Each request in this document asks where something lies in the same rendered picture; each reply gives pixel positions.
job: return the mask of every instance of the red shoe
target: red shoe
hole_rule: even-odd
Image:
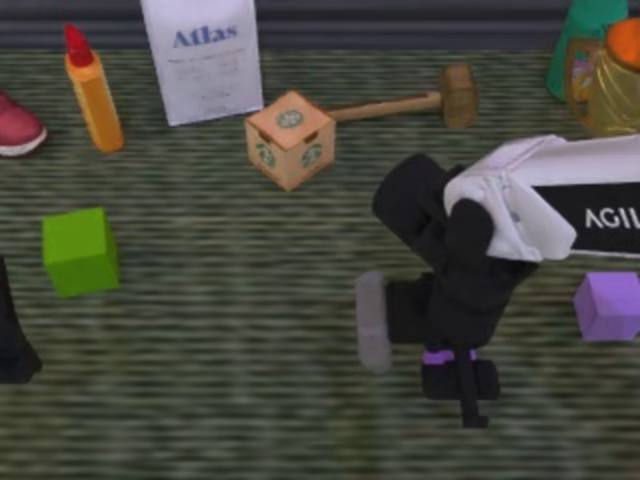
[[[47,130],[40,120],[0,91],[0,156],[26,155],[46,138]]]

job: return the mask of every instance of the wooden mallet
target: wooden mallet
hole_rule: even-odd
[[[442,110],[447,127],[471,126],[478,113],[478,93],[471,67],[467,64],[446,66],[440,74],[439,92],[329,108],[327,113],[337,122],[343,122],[423,110]]]

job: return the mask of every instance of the white paper package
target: white paper package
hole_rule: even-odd
[[[141,0],[170,126],[264,107],[254,0]]]

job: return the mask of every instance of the starbucks logo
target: starbucks logo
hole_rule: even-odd
[[[293,128],[304,122],[304,116],[297,110],[287,110],[278,115],[276,121],[280,128]]]
[[[269,147],[267,147],[264,143],[259,143],[256,147],[258,149],[258,155],[267,167],[273,168],[276,166],[276,157],[273,155]]]
[[[306,152],[304,152],[304,155],[302,156],[302,159],[300,160],[302,163],[302,166],[304,168],[309,168],[311,165],[313,165],[319,158],[320,155],[322,155],[322,145],[319,143],[316,143],[314,145],[311,145]]]

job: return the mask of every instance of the green cube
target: green cube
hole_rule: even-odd
[[[118,252],[102,208],[45,217],[42,258],[62,297],[110,290],[120,284]]]

